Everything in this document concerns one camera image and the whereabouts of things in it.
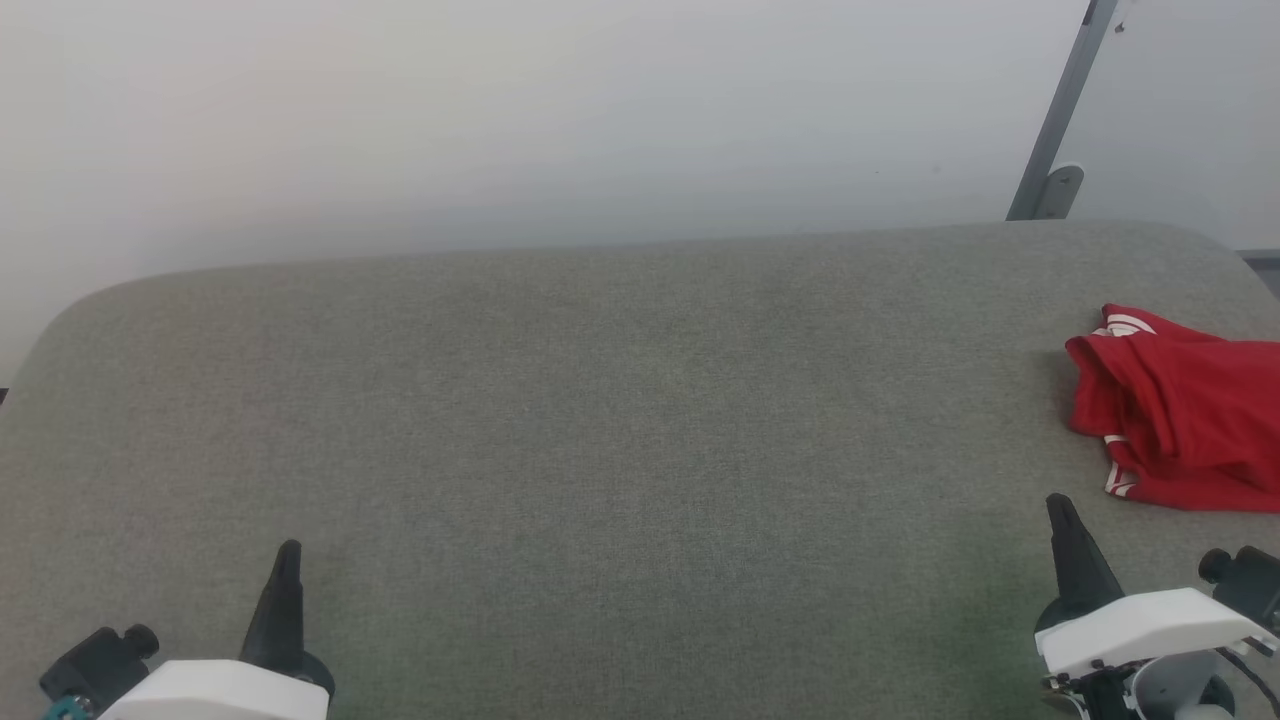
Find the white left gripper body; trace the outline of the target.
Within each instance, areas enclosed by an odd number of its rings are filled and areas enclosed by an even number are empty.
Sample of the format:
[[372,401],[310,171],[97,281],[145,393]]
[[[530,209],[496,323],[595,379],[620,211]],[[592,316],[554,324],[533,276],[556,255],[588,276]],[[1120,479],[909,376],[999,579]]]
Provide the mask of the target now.
[[105,708],[99,720],[326,720],[320,685],[236,660],[174,660]]

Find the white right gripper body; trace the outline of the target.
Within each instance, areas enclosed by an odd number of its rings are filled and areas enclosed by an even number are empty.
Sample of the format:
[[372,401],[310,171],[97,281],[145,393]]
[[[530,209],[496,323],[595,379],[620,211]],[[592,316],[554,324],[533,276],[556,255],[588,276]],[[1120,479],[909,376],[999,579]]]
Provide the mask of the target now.
[[1277,648],[1272,632],[1194,588],[1126,596],[1036,633],[1048,674],[1070,679],[1170,655],[1247,650],[1251,641]]

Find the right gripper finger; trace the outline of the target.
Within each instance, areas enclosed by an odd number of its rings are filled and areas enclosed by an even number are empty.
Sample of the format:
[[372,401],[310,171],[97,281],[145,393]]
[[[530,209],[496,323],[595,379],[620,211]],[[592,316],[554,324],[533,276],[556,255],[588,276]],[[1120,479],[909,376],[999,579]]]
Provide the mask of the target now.
[[1059,593],[1039,614],[1037,632],[1084,618],[1126,596],[1074,502],[1052,493],[1044,503]]

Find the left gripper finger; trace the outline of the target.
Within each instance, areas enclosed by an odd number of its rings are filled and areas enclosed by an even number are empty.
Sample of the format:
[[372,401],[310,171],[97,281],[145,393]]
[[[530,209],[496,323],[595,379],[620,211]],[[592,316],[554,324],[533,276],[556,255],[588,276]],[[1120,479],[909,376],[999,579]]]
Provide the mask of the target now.
[[305,648],[301,561],[302,544],[297,539],[282,543],[250,620],[239,661],[319,685],[328,694],[334,694],[337,684],[330,670]]

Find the red and white jersey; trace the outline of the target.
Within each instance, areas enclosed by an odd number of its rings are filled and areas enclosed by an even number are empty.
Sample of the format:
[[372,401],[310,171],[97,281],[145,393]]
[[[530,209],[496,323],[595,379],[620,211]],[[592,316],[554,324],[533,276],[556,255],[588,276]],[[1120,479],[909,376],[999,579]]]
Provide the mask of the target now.
[[1280,342],[1225,340],[1108,304],[1065,350],[1078,372],[1069,425],[1103,442],[1106,493],[1280,515]]

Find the grey-green fabric sofa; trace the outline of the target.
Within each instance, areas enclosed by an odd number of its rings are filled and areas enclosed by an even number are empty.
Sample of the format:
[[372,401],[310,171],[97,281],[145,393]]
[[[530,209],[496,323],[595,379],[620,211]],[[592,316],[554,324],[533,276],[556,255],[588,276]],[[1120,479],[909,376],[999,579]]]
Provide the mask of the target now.
[[1124,588],[1280,518],[1103,492],[1107,302],[1280,340],[1166,225],[430,254],[156,275],[0,404],[0,720],[100,626],[238,653],[279,544],[334,720],[1051,720],[1044,497]]

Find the grey metal post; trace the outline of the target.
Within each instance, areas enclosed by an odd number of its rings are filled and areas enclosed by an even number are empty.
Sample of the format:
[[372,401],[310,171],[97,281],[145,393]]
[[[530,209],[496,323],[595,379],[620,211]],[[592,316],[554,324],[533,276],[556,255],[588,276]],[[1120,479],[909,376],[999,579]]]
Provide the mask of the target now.
[[1078,163],[1057,161],[1059,151],[1117,4],[1089,0],[1005,217],[1007,222],[1061,220],[1070,213],[1085,172]]

